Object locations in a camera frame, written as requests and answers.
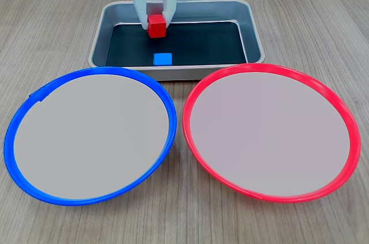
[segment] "tray rim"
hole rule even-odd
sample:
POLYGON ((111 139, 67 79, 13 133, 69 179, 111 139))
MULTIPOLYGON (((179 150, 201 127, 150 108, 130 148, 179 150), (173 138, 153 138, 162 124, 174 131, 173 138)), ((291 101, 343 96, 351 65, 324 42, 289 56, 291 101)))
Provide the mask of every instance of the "tray rim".
MULTIPOLYGON (((259 51, 260 51, 260 59, 258 61, 256 61, 255 63, 262 63, 264 60, 265 60, 265 52, 263 50, 263 47, 262 47, 262 44, 261 44, 261 40, 260 40, 260 36, 259 36, 259 33, 258 33, 258 30, 257 30, 257 27, 256 27, 256 24, 255 24, 255 19, 254 19, 254 16, 253 16, 253 13, 251 11, 251 6, 249 3, 247 3, 246 1, 244 0, 192 0, 192 1, 177 1, 177 3, 208 3, 208 2, 238 2, 238 3, 241 3, 241 4, 244 4, 245 6, 248 7, 248 11, 250 13, 250 17, 251 17, 251 21, 252 21, 252 24, 253 24, 253 28, 254 28, 254 32, 255 32, 255 38, 257 40, 257 43, 258 43, 258 48, 259 48, 259 51)), ((157 5, 159 2, 148 2, 148 4, 155 4, 157 5)), ((88 57, 88 64, 90 67, 101 67, 101 66, 97 66, 93 63, 93 55, 95 53, 95 49, 96 49, 96 45, 97 45, 97 39, 98 39, 98 36, 100 34, 100 30, 101 30, 101 25, 102 25, 102 22, 103 22, 103 19, 104 19, 104 15, 105 15, 105 12, 106 10, 109 8, 109 7, 112 7, 112 6, 115 6, 115 5, 132 5, 132 1, 117 1, 117 2, 111 2, 107 5, 105 5, 103 7, 103 10, 101 12, 101 15, 100 15, 100 20, 99 20, 99 24, 97 26, 97 30, 96 30, 96 33, 95 33, 95 36, 93 38, 93 43, 92 43, 92 47, 91 47, 91 50, 90 50, 90 53, 89 53, 89 57, 88 57)), ((147 66, 135 66, 135 67, 125 67, 125 66, 122 66, 122 68, 128 68, 128 69, 131 69, 131 70, 136 70, 136 71, 146 71, 146 70, 149 70, 150 72, 153 72, 153 71, 159 71, 159 70, 190 70, 190 69, 208 69, 208 70, 218 70, 218 69, 222 69, 222 68, 225 68, 225 67, 230 67, 230 66, 234 66, 234 64, 224 64, 224 65, 184 65, 184 66, 150 66, 150 67, 147 67, 147 66)))

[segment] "red plate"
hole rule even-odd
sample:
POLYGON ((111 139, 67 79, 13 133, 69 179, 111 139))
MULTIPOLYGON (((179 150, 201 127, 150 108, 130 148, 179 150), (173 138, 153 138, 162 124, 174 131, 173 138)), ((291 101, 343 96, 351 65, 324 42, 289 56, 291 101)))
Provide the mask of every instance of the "red plate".
POLYGON ((303 202, 341 187, 360 157, 349 108, 327 86, 260 63, 203 79, 183 110, 189 148, 212 176, 260 200, 303 202))

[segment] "metal tray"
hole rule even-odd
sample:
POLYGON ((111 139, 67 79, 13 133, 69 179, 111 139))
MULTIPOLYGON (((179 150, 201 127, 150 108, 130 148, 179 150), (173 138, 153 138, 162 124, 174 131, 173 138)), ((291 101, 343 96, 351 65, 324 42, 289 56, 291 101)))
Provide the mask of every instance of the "metal tray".
MULTIPOLYGON (((148 14, 160 14, 160 2, 148 3, 148 14)), ((245 54, 245 63, 260 63, 264 53, 260 44, 250 5, 242 0, 178 1, 172 23, 234 22, 238 26, 245 54)), ((106 5, 88 59, 91 67, 106 66, 113 28, 122 24, 139 24, 132 2, 113 2, 106 5)), ((214 71, 231 66, 147 66, 127 67, 145 73, 157 81, 201 80, 214 71)))

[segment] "blue rim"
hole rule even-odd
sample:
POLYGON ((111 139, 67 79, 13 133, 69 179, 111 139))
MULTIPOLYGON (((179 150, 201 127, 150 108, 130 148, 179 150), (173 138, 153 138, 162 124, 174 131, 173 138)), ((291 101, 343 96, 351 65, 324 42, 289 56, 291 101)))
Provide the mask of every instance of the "blue rim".
POLYGON ((129 190, 133 189, 137 185, 139 185, 141 182, 146 180, 158 167, 161 165, 161 163, 164 161, 166 156, 168 155, 176 135, 177 130, 177 114, 176 110, 173 104, 173 101, 168 94, 168 92, 154 79, 148 77, 147 75, 144 75, 138 71, 125 69, 122 67, 95 67, 95 68, 87 68, 83 70, 79 70, 67 75, 64 75, 60 78, 57 78, 56 80, 49 82, 45 86, 41 87, 39 90, 34 92, 29 96, 29 98, 23 103, 23 105, 18 109, 16 114, 14 115, 8 129, 6 132, 5 140, 4 140, 4 158, 5 158, 5 164, 6 168, 10 174, 10 176, 13 178, 16 184, 20 188, 23 189, 23 191, 27 192, 29 195, 31 195, 34 198, 37 198, 41 201, 48 202, 50 204, 55 205, 89 205, 89 204, 95 204, 97 202, 106 201, 109 199, 112 199, 116 196, 119 196, 125 192, 128 192, 129 190), (165 108, 168 112, 168 119, 169 119, 169 131, 168 131, 168 137, 167 141, 165 143, 164 149, 161 152, 159 158, 156 160, 154 165, 140 178, 138 178, 135 182, 131 183, 130 185, 124 187, 123 189, 120 189, 116 192, 110 193, 105 196, 100 196, 96 198, 89 198, 89 199, 83 199, 83 200, 72 200, 72 199, 65 199, 65 198, 59 198, 55 196, 51 196, 45 192, 42 192, 32 186, 22 175, 20 172, 18 165, 16 163, 16 159, 14 156, 14 140, 17 134, 17 130, 19 128, 19 125, 21 121, 23 120, 23 117, 27 114, 27 112, 33 107, 34 104, 37 102, 42 102, 43 99, 45 99, 52 91, 56 90, 61 85, 71 81, 75 80, 80 77, 84 76, 90 76, 90 75, 98 75, 98 74, 110 74, 110 75, 118 75, 118 76, 124 76, 127 78, 132 78, 136 81, 139 81, 149 88, 151 88, 163 101, 165 108))

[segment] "red cube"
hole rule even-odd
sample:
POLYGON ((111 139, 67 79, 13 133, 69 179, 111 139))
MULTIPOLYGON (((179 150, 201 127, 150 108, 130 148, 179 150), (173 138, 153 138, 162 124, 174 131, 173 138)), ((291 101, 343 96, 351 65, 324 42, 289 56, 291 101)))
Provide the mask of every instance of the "red cube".
POLYGON ((148 34, 151 38, 165 37, 167 34, 167 22, 161 14, 149 15, 148 34))

